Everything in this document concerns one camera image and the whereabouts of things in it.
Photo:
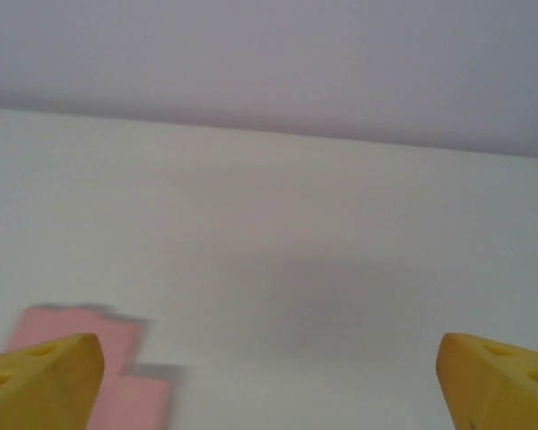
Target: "white table surface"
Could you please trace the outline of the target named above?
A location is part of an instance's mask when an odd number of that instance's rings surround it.
[[[152,321],[173,427],[452,429],[446,331],[538,349],[538,159],[0,110],[0,348]]]

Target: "pink foam piece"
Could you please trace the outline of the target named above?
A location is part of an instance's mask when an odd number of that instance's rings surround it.
[[[24,348],[75,333],[96,333],[105,372],[88,430],[158,430],[168,413],[171,382],[123,375],[134,360],[142,334],[136,322],[112,320],[99,312],[34,307],[20,318],[7,349]]]
[[[104,318],[99,312],[88,309],[32,307],[23,313],[6,349],[25,348],[84,332],[98,335],[106,372],[118,374],[133,360],[142,327],[136,322]]]
[[[88,430],[156,430],[164,426],[171,383],[113,375],[106,378]]]

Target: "pink block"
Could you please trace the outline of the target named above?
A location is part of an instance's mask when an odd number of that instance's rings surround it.
[[[16,325],[7,350],[25,348],[75,333],[96,333],[104,353],[107,373],[124,372],[142,334],[136,322],[104,318],[97,311],[79,308],[26,310]]]
[[[106,378],[88,430],[157,430],[168,413],[169,381],[134,376]]]

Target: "white wall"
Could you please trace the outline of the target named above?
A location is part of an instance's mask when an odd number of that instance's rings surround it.
[[[0,1],[0,107],[538,155],[538,1]]]

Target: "gray wall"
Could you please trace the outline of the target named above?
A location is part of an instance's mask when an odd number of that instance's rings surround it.
[[[2,0],[0,107],[538,155],[538,0]]]

